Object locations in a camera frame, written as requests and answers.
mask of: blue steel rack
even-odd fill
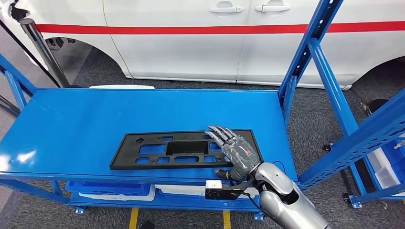
[[[75,207],[77,213],[83,213],[86,206],[226,209],[257,213],[249,203],[174,202],[159,193],[153,201],[111,201],[85,198],[78,193],[64,197],[61,192],[59,180],[204,185],[207,179],[217,179],[213,169],[111,171],[108,165],[125,133],[202,130],[207,125],[223,125],[235,129],[251,128],[265,161],[283,169],[303,190],[316,185],[405,132],[405,90],[360,125],[349,109],[320,46],[341,3],[342,0],[319,2],[278,91],[36,88],[0,55],[0,70],[21,109],[21,114],[0,142],[0,184]],[[286,123],[294,90],[311,58],[320,73],[343,137],[334,143],[330,152],[297,176]],[[31,96],[28,103],[23,91]],[[201,104],[209,103],[214,97],[249,103],[257,110],[255,114],[235,117],[230,110],[238,109],[238,105],[229,103],[231,107],[218,107],[213,114]],[[53,192],[19,181],[24,179],[48,180]],[[361,192],[361,196],[351,196],[351,201],[359,204],[380,198],[381,193],[392,195],[404,188],[399,185],[376,193]]]

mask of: metal pole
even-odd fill
[[[0,109],[8,113],[11,117],[17,118],[20,114],[20,110],[14,106],[10,101],[0,95]]]
[[[19,21],[22,29],[33,42],[35,48],[39,51],[46,65],[49,67],[51,74],[56,78],[62,87],[69,87],[70,84],[67,81],[61,67],[58,65],[55,57],[52,55],[46,41],[43,39],[41,33],[39,33],[38,28],[31,18],[24,18]]]

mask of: lower shelf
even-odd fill
[[[253,199],[257,204],[259,197]],[[133,201],[133,200],[102,200],[79,196],[78,192],[73,192],[68,205],[86,207],[123,207],[123,208],[160,208],[160,209],[192,209],[192,210],[231,210],[259,212],[249,199],[244,201],[232,200],[197,200],[182,198],[166,198],[156,192],[153,201]]]

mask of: blue shelf surface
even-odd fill
[[[258,196],[253,199],[259,203]],[[249,199],[246,201],[232,200],[197,200],[166,198],[164,195],[156,192],[153,201],[136,200],[102,200],[81,197],[77,192],[72,193],[70,206],[92,206],[92,207],[124,207],[124,208],[160,208],[160,209],[184,209],[184,210],[232,210],[232,211],[259,211]]]
[[[298,181],[277,91],[38,89],[0,143],[3,179],[205,184],[213,168],[110,170],[124,134],[252,129],[264,161]]]

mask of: caster wheel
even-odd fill
[[[332,150],[332,148],[330,147],[330,145],[323,145],[322,149],[323,149],[325,152],[329,152],[329,151]]]

